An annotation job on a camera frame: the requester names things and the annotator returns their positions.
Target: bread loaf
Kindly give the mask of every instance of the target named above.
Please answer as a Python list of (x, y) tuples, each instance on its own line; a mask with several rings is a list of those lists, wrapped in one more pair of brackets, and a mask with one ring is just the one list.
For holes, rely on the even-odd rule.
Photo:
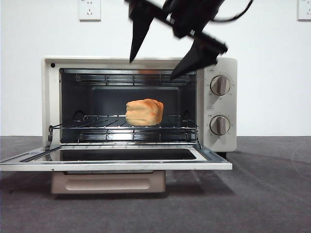
[(135, 100), (126, 104), (126, 121), (134, 126), (151, 126), (161, 122), (163, 103), (153, 100)]

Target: open oven door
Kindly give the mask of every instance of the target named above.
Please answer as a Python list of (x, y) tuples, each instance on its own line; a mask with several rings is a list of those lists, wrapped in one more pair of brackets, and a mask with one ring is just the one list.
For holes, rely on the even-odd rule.
[(61, 146), (38, 148), (0, 162), (1, 171), (231, 170), (232, 164), (200, 145)]

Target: toaster oven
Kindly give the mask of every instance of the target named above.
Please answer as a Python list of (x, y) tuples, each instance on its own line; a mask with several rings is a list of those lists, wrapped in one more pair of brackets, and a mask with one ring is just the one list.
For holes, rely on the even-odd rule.
[[(237, 62), (170, 80), (179, 59), (45, 57), (43, 145), (1, 161), (2, 171), (50, 171), (53, 193), (165, 191), (166, 170), (231, 170)], [(126, 103), (164, 104), (155, 126), (132, 126)]]

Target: control knob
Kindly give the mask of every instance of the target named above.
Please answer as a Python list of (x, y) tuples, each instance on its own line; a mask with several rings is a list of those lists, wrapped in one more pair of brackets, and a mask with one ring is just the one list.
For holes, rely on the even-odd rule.
[(210, 121), (209, 127), (214, 134), (225, 135), (229, 130), (230, 122), (224, 116), (215, 116)]
[(210, 82), (211, 91), (217, 96), (223, 96), (230, 89), (231, 83), (229, 78), (223, 75), (216, 76)]

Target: wall outlet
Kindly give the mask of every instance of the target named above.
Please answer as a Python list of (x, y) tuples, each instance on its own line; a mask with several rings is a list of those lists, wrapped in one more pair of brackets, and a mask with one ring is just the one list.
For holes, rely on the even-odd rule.
[(101, 21), (101, 0), (78, 0), (80, 21)]
[(298, 20), (311, 21), (311, 0), (298, 0)]

